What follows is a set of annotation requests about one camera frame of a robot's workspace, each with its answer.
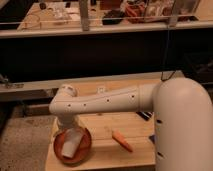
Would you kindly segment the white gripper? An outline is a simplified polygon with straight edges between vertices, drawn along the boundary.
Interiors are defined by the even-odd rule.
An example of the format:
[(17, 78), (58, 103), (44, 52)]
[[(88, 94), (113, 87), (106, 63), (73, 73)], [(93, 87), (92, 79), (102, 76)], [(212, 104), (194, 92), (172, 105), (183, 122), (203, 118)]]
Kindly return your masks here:
[(65, 116), (59, 118), (59, 130), (77, 129), (79, 127), (74, 116)]

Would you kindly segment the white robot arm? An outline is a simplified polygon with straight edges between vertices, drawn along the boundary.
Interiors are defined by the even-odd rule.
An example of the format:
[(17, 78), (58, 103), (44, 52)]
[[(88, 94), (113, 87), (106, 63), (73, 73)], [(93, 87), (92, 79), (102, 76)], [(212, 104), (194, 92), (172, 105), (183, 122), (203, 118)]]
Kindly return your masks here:
[(156, 171), (213, 171), (213, 102), (192, 79), (173, 78), (89, 96), (79, 96), (64, 84), (49, 110), (62, 125), (74, 114), (152, 112)]

